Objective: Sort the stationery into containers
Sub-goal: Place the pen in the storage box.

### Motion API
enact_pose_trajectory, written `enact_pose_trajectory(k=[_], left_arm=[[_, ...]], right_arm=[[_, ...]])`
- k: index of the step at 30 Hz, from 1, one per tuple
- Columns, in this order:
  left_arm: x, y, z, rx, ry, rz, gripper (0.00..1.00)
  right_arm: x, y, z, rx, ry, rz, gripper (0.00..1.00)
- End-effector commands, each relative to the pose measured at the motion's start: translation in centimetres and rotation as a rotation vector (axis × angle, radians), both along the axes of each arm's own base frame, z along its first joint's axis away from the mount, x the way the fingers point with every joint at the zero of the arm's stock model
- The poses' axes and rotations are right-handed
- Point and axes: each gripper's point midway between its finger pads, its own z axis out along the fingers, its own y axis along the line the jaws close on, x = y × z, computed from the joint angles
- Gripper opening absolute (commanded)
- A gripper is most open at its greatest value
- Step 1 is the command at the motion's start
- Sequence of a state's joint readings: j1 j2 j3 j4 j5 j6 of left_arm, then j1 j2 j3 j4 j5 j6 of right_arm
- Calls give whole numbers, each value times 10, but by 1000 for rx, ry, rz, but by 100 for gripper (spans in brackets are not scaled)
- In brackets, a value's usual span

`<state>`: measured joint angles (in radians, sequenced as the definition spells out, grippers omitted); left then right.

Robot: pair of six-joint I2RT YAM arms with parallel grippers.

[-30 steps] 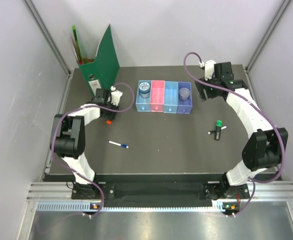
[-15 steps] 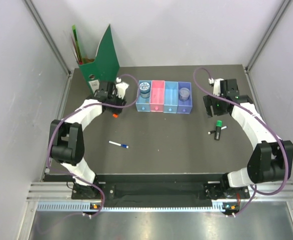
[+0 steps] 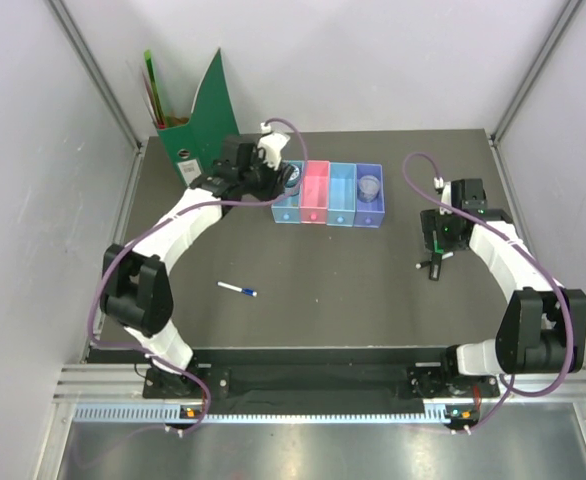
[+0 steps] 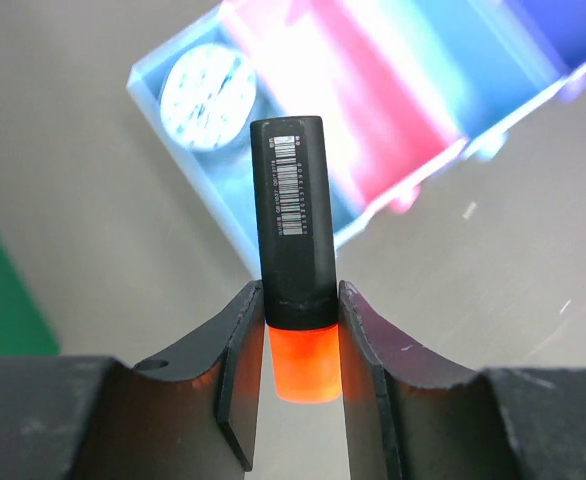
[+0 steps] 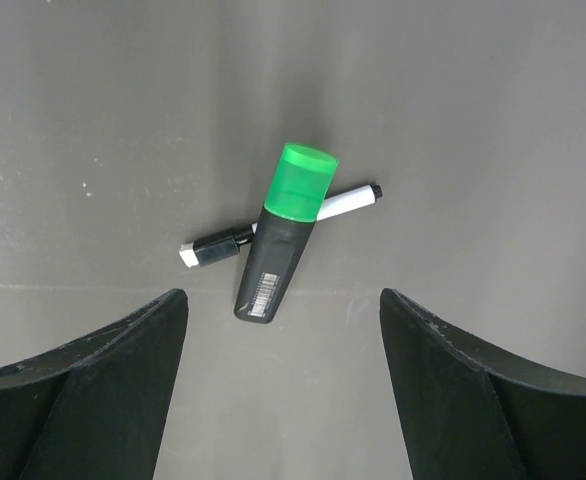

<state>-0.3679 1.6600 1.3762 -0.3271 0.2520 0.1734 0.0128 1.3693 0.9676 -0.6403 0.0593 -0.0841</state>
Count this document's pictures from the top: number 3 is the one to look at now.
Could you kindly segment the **purple drawer box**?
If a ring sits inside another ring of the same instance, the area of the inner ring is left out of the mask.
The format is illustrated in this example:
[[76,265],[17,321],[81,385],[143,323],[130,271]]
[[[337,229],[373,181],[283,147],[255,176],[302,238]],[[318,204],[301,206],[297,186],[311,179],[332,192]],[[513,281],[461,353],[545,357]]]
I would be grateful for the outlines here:
[[[364,175],[375,175],[381,181],[381,190],[377,199],[371,203],[363,203],[358,200],[358,180]],[[356,213],[355,227],[379,228],[385,216],[383,169],[380,164],[358,163],[356,165]]]

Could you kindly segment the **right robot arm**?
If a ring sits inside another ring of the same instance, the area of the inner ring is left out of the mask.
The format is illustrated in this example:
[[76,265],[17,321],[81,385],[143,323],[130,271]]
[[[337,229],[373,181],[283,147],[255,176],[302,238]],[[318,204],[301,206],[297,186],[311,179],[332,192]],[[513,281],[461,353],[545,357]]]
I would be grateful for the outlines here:
[[547,280],[510,216],[491,209],[479,179],[434,180],[436,208],[420,214],[424,243],[439,277],[444,254],[469,250],[486,265],[507,307],[494,338],[453,346],[439,380],[449,394],[471,389],[477,376],[574,373],[584,365],[586,294]]

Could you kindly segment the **clear round clip container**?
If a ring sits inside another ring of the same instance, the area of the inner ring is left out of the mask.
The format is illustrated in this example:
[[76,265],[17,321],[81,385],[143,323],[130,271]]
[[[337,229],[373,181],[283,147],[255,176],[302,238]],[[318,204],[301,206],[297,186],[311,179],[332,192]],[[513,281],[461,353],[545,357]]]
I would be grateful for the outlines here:
[[381,190],[381,181],[375,175],[364,175],[357,183],[358,200],[363,203],[375,201]]

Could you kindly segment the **green lever arch binder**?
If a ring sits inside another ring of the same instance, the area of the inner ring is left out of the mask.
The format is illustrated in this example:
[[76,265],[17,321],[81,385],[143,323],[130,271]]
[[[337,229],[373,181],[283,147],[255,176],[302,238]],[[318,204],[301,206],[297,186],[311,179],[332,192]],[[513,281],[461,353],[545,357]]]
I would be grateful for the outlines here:
[[222,141],[239,133],[222,52],[213,55],[198,84],[190,112],[182,117],[171,113],[162,99],[159,71],[149,50],[144,52],[141,75],[156,133],[178,177],[189,186],[199,175],[212,171]]

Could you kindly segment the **green highlighter marker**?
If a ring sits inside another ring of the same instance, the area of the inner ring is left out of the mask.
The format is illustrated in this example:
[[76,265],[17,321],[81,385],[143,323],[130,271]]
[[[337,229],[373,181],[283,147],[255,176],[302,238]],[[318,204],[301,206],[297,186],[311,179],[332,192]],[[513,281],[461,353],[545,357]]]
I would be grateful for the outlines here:
[[440,278],[443,254],[444,252],[437,246],[437,244],[434,244],[429,266],[429,279],[431,281],[438,281]]

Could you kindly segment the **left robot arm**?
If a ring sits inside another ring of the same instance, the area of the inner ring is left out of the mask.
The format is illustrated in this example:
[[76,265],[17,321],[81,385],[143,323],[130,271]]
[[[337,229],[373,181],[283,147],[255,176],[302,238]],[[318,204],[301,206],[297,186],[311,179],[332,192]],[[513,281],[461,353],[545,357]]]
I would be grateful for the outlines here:
[[174,301],[169,273],[209,227],[245,196],[255,204],[284,194],[293,167],[282,161],[289,136],[282,132],[253,141],[228,136],[208,173],[192,180],[178,202],[132,249],[114,244],[104,254],[110,272],[99,306],[140,344],[152,364],[166,372],[165,384],[178,396],[199,387],[200,374],[188,364],[193,350],[172,321]]

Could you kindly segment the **round patterned tape roll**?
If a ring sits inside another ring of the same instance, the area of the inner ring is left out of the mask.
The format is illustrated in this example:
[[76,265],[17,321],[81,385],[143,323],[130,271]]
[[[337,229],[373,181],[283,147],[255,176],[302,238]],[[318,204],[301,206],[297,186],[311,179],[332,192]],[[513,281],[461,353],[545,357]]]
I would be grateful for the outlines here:
[[290,175],[285,182],[286,193],[294,191],[298,187],[302,177],[302,168],[298,164],[290,162],[287,167],[289,168]]

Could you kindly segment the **teal blue drawer box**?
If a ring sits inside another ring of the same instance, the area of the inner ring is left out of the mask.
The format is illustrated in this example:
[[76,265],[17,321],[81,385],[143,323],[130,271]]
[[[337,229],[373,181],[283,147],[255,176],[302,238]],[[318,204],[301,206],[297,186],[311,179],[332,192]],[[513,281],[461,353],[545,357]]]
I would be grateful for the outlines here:
[[326,221],[329,226],[352,227],[354,225],[356,189],[356,165],[331,162]]

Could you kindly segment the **pink drawer box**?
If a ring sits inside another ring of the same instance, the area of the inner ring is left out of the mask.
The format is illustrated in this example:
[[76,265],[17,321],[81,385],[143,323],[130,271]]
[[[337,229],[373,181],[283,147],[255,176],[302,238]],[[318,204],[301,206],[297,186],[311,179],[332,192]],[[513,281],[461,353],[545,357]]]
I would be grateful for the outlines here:
[[309,160],[300,187],[301,222],[325,224],[328,216],[330,162]]

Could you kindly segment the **light blue drawer box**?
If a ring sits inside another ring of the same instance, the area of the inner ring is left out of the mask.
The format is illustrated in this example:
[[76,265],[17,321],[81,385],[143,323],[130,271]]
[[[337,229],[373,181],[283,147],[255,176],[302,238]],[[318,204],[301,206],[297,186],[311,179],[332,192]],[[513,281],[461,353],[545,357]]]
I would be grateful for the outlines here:
[[[302,170],[304,163],[302,161],[289,161],[298,164]],[[290,197],[273,204],[271,212],[275,223],[279,224],[299,224],[301,222],[301,214],[299,207],[300,194],[296,193]]]

